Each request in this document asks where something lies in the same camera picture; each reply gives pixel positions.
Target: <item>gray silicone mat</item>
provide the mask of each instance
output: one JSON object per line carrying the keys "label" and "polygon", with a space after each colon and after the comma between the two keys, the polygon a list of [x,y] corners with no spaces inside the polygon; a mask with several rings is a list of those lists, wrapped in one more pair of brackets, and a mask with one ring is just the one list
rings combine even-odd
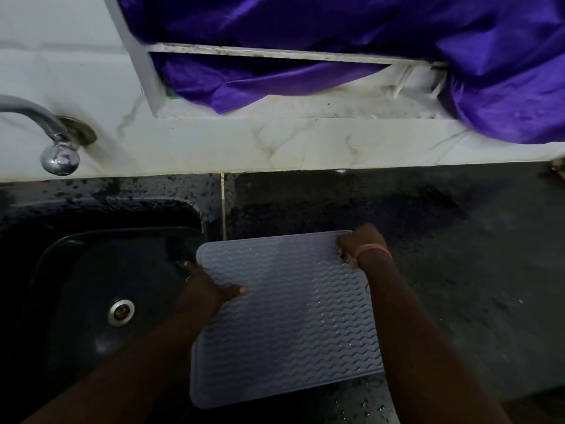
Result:
{"label": "gray silicone mat", "polygon": [[383,371],[367,279],[338,256],[348,231],[208,242],[197,261],[249,292],[225,304],[192,350],[202,409]]}

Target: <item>faucet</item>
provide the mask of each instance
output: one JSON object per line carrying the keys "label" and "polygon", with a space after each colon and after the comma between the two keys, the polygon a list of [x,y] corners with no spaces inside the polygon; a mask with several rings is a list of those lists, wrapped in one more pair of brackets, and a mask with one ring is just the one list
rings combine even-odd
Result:
{"label": "faucet", "polygon": [[72,117],[55,116],[45,107],[24,98],[0,94],[0,112],[29,117],[53,140],[39,158],[41,166],[54,175],[72,174],[80,163],[80,146],[96,141],[96,133],[86,123]]}

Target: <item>hand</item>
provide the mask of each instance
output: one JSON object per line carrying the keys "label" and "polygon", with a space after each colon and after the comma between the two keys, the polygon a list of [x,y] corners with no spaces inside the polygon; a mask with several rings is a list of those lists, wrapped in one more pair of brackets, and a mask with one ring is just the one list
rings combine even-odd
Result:
{"label": "hand", "polygon": [[189,308],[194,305],[203,306],[210,312],[210,317],[218,313],[224,303],[247,293],[242,285],[220,287],[202,267],[196,263],[185,262],[185,268],[190,271],[187,286],[180,297],[180,308]]}
{"label": "hand", "polygon": [[355,256],[357,249],[365,244],[380,244],[387,248],[385,238],[378,233],[377,228],[372,223],[365,223],[352,233],[338,236],[337,242],[342,253],[347,253],[349,256]]}

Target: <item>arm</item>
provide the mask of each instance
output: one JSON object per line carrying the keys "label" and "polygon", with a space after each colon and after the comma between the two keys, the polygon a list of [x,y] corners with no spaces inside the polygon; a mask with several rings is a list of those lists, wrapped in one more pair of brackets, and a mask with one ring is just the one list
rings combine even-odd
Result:
{"label": "arm", "polygon": [[208,321],[223,303],[245,292],[240,286],[220,288],[201,267],[190,262],[185,265],[192,276],[176,314],[78,381],[24,424],[142,423],[172,369],[189,354]]}
{"label": "arm", "polygon": [[[371,224],[339,242],[350,256],[364,244],[386,246]],[[430,320],[392,259],[367,250],[358,263],[369,281],[386,380],[400,421],[510,424]]]}

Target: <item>wavy ridge pattern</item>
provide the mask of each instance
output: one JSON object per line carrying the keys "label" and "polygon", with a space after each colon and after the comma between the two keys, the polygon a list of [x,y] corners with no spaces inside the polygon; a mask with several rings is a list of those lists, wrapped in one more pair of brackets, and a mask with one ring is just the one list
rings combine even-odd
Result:
{"label": "wavy ridge pattern", "polygon": [[190,397],[237,403],[383,371],[363,272],[338,257],[346,231],[209,242],[197,260],[226,304],[193,347]]}

